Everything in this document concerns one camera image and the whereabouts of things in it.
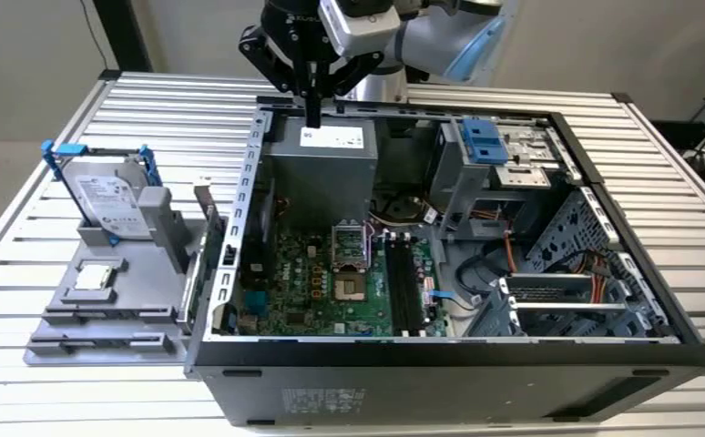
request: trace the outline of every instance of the slotted aluminum surface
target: slotted aluminum surface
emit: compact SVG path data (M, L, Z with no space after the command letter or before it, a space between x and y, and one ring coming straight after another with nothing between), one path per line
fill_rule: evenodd
M562 112L625 209L666 281L705 337L705 187L685 173L635 107L606 94L455 86L412 86L414 103ZM124 74L100 82L58 141L156 150L173 207L200 215L197 176L212 180L228 210L255 96L275 94L259 80ZM0 218L0 433L197 435L228 424L203 382L179 366L28 368L22 345L37 323L74 246L78 219L61 187L37 166ZM239 430L241 434L251 431ZM283 433L683 437L705 433L705 376L600 424L356 427Z

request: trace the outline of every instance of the green circuit board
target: green circuit board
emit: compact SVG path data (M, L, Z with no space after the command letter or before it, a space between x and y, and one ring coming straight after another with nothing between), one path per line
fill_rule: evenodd
M256 325L259 335L392 336L382 241L372 241L372 261L364 273L333 272L331 238L331 232L279 232L265 315ZM427 268L428 273L426 242L414 244L414 259L415 268ZM347 295L337 287L349 283L349 278L357 287L356 294ZM442 317L428 323L426 332L428 336L444 335Z

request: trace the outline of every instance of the orange cable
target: orange cable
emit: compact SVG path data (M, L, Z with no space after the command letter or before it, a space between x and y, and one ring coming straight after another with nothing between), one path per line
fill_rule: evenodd
M507 224L507 230L503 231L503 245L507 248L508 271L511 273L516 273L518 272L518 268L514 265L514 257L511 256L511 242L508 241L510 228L511 228L511 222Z

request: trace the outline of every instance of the black cable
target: black cable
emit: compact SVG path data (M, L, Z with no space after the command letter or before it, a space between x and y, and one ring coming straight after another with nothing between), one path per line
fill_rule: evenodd
M460 301L459 301L458 299L455 299L455 298L442 298L442 297L439 297L439 296L434 296L434 297L436 297L436 298L439 298L439 299L451 300L451 301L454 302L454 304L455 304L458 307L460 307L460 310L474 311L472 308L470 308L470 307L467 307L466 305L463 305L463 304L460 303Z
M89 31L89 37L93 40L93 44L96 45L96 50L98 50L98 55L101 55L101 61L104 63L104 69L109 69L109 64L106 63L106 56L104 56L104 52L101 50L101 46L98 46L98 40L96 39L96 35L93 34L93 27L89 24L89 16L88 16L88 8L85 7L85 0L80 0L80 5L82 6L82 14L85 15L85 24L88 25L88 31Z
M484 297L492 291L492 288L490 287L490 285L487 285L487 283L484 283L484 280L482 281L482 285L484 286L486 290L479 290L479 289L475 289L474 287L470 287L463 281L463 272L471 266L480 263L483 267L487 268L498 277L506 276L508 274L507 270L500 269L487 259L487 255L492 253L492 251L496 249L498 246L503 246L503 240L494 240L494 241L487 242L482 246L480 253L464 259L460 262L460 264L458 264L458 267L454 270L454 281L458 284L458 287L460 287L460 289L468 294L479 294L480 296Z

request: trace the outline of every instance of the blue latch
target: blue latch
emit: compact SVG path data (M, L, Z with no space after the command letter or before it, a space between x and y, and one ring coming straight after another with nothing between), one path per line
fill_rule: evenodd
M81 157L88 153L88 146L76 143L60 143L56 147L57 157Z
M163 180L160 180L160 175L157 174L156 154L148 146L143 145L139 148L139 156L144 159L147 183L152 187L163 187Z
M507 163L507 148L500 142L498 128L491 121L464 118L460 122L460 136L471 162L476 164Z
M69 187L69 182L65 180L65 177L62 175L61 167L58 166L58 163L56 162L56 156L57 153L52 152L52 139L45 139L41 142L41 158L45 160L45 163L48 164L49 170L52 171L52 176L61 182L62 186L65 187L66 192L69 193L69 197L72 198L72 202L76 205L76 208L80 211L80 215L82 216L82 223L85 223L85 226L90 226L90 220L88 218L88 215L85 215L85 210L82 209L82 205L80 205L80 201L76 198L74 192L72 191L72 187ZM65 146L65 152L73 153L73 150L77 150L77 155L66 155L66 156L78 156L84 154L88 151L88 147L82 145L72 145L72 144L61 144L58 148Z

